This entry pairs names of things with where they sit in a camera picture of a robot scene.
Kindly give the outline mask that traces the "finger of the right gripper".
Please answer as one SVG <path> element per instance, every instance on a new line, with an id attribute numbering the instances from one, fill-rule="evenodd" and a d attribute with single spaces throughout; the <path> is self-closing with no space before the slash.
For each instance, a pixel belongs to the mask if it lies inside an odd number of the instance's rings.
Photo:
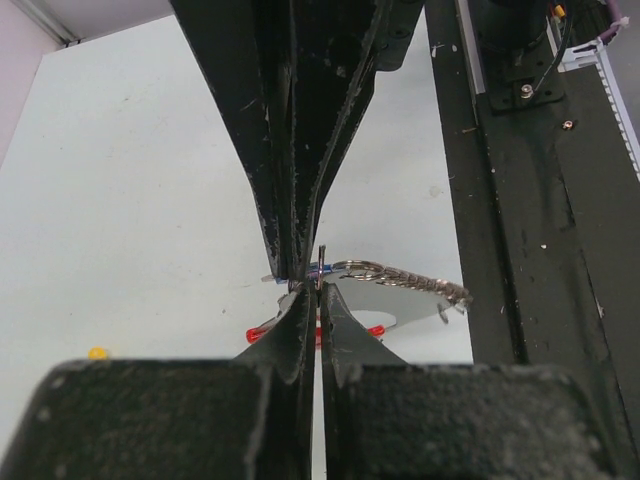
<path id="1" fill-rule="evenodd" d="M 248 178 L 271 273 L 287 278 L 278 142 L 284 126 L 274 1 L 173 1 L 171 6 Z"/>
<path id="2" fill-rule="evenodd" d="M 420 1 L 292 4 L 292 273 L 313 253 L 319 210 L 371 99 L 405 58 Z"/>

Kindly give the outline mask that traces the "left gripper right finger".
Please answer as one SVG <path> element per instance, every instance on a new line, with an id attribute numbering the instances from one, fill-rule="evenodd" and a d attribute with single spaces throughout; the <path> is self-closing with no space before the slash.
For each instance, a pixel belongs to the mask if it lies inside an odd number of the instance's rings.
<path id="1" fill-rule="evenodd" d="M 410 364 L 320 301 L 330 479 L 630 479 L 585 393 L 551 365 Z"/>

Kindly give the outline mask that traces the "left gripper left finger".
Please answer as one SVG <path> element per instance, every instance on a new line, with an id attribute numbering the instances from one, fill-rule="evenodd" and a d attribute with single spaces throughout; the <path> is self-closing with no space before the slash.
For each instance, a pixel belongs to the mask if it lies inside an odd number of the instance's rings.
<path id="1" fill-rule="evenodd" d="M 5 479 L 307 479 L 317 298 L 230 360 L 102 360 L 42 380 Z"/>

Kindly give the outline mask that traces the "red handled keyring holder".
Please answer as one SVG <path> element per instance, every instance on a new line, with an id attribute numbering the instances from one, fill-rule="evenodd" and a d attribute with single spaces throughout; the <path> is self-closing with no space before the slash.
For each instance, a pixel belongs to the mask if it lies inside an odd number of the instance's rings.
<path id="1" fill-rule="evenodd" d="M 373 314 L 365 328 L 375 338 L 404 324 L 438 316 L 447 324 L 448 312 L 466 313 L 473 301 L 469 290 L 452 281 L 431 278 L 369 260 L 313 262 L 308 278 L 335 285 L 351 314 Z"/>

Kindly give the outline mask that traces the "key with blue white tag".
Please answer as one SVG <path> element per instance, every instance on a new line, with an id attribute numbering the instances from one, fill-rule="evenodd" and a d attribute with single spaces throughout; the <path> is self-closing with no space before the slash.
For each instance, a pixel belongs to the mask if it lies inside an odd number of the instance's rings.
<path id="1" fill-rule="evenodd" d="M 335 279 L 347 270 L 348 260 L 338 260 L 329 262 L 326 257 L 327 247 L 320 245 L 316 254 L 311 258 L 300 272 L 294 272 L 288 276 L 276 276 L 267 274 L 260 281 L 262 283 L 274 283 L 277 285 L 287 285 L 292 291 L 295 286 L 303 282 L 310 282 L 317 293 L 326 290 L 328 285 L 335 282 Z"/>

